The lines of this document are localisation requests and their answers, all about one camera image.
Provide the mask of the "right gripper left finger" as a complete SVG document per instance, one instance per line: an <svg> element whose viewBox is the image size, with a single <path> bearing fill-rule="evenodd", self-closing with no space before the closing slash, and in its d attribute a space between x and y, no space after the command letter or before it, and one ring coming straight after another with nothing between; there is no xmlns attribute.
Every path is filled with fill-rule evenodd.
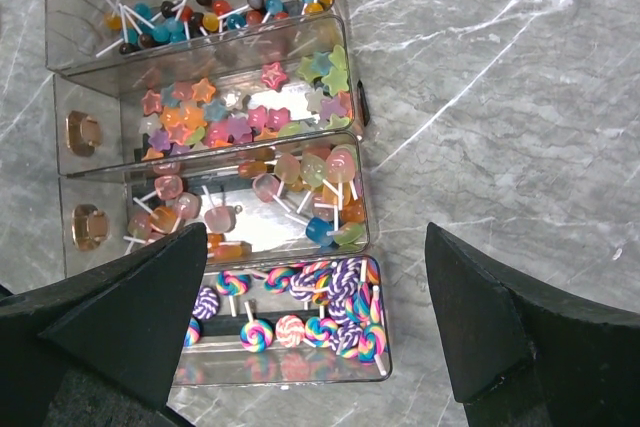
<svg viewBox="0 0 640 427"><path fill-rule="evenodd" d="M49 286L3 290L2 425L188 425L167 402L206 257L192 224Z"/></svg>

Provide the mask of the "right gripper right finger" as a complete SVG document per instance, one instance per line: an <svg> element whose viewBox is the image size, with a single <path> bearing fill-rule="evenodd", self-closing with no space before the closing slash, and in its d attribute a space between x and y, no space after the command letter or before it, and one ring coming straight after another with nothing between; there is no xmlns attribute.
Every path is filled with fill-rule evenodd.
<svg viewBox="0 0 640 427"><path fill-rule="evenodd" d="M425 260L469 425L638 425L638 314L552 287L435 223Z"/></svg>

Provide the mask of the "clear compartment candy box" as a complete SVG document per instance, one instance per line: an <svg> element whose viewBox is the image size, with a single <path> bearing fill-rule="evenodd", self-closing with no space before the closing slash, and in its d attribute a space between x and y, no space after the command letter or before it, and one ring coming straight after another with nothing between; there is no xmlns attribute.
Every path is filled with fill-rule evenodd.
<svg viewBox="0 0 640 427"><path fill-rule="evenodd" d="M65 273L205 231L178 386L392 368L345 0L45 0Z"/></svg>

